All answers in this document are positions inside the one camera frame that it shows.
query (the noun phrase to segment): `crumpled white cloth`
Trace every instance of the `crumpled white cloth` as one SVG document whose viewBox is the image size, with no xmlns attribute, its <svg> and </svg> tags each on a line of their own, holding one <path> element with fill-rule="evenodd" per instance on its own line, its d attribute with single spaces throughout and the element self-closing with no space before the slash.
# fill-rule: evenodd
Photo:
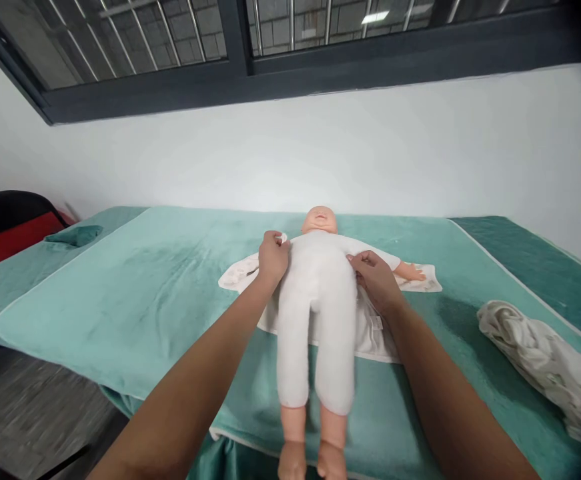
<svg viewBox="0 0 581 480">
<path fill-rule="evenodd" d="M 487 302 L 477 318 L 479 330 L 521 376 L 564 412 L 566 431 L 581 442 L 581 353 L 508 302 Z"/>
<path fill-rule="evenodd" d="M 286 238 L 285 234 L 281 237 L 282 241 L 285 241 Z M 369 245 L 361 242 L 359 242 L 359 244 L 363 246 L 363 248 L 360 247 L 361 250 L 373 249 Z M 400 260 L 397 257 L 393 257 L 392 255 L 381 252 L 377 249 L 373 250 L 389 260 L 393 259 L 394 262 L 388 262 L 391 264 L 391 267 L 399 265 Z M 442 291 L 442 286 L 436 277 L 434 265 L 416 264 L 416 266 L 424 272 L 426 280 L 406 281 L 395 276 L 395 280 L 402 291 L 417 291 L 425 293 Z M 219 278 L 219 286 L 227 290 L 234 290 L 241 293 L 257 277 L 258 273 L 259 254 L 254 253 L 253 255 L 231 265 L 221 278 Z M 366 295 L 366 292 L 361 287 L 358 288 L 357 298 L 355 356 L 385 363 L 400 363 L 392 337 L 387 331 L 384 331 L 382 318 L 374 309 Z M 275 292 L 275 295 L 263 311 L 263 315 L 261 316 L 257 327 L 261 330 L 267 331 L 268 333 L 277 335 L 278 307 L 279 296 L 278 292 Z M 314 313 L 311 316 L 308 331 L 308 343 L 310 345 L 319 345 L 319 322 L 320 314 Z"/>
</svg>

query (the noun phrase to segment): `white towel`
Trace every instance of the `white towel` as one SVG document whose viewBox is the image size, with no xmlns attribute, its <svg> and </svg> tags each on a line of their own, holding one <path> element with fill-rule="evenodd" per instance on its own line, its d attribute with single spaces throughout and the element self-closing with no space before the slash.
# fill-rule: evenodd
<svg viewBox="0 0 581 480">
<path fill-rule="evenodd" d="M 564 412 L 566 431 L 581 442 L 581 354 L 544 322 L 499 300 L 478 312 L 479 330 L 517 371 Z"/>
</svg>

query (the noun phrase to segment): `doll foot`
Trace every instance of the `doll foot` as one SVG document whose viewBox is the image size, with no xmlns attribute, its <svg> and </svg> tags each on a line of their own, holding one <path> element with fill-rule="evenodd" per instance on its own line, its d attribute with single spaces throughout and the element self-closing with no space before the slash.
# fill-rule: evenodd
<svg viewBox="0 0 581 480">
<path fill-rule="evenodd" d="M 317 473 L 327 480 L 345 480 L 346 458 L 344 451 L 335 447 L 327 441 L 323 441 L 319 446 L 319 460 L 317 462 Z"/>
<path fill-rule="evenodd" d="M 280 480 L 305 480 L 306 478 L 306 444 L 287 441 L 283 444 L 279 456 L 277 475 Z"/>
</svg>

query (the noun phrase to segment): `infant manikin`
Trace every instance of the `infant manikin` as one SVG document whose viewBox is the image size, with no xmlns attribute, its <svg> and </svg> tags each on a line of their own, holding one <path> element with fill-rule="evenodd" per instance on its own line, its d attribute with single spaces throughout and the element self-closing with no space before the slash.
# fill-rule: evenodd
<svg viewBox="0 0 581 480">
<path fill-rule="evenodd" d="M 354 398 L 357 285 L 346 255 L 374 250 L 396 275 L 426 277 L 355 239 L 337 235 L 337 220 L 327 207 L 306 215 L 303 235 L 292 240 L 288 270 L 281 281 L 277 318 L 277 389 L 285 444 L 279 478 L 306 477 L 306 402 L 308 401 L 308 326 L 310 311 L 320 312 L 315 388 L 321 403 L 322 441 L 317 470 L 327 479 L 346 478 L 346 423 Z"/>
</svg>

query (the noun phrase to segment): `gray floor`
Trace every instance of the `gray floor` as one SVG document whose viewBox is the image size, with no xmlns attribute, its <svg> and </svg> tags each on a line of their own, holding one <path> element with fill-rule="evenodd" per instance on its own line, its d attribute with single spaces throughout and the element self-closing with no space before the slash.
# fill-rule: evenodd
<svg viewBox="0 0 581 480">
<path fill-rule="evenodd" d="M 54 477 L 81 480 L 127 419 L 92 382 L 51 363 L 0 349 L 0 467 L 32 480 L 90 443 Z"/>
</svg>

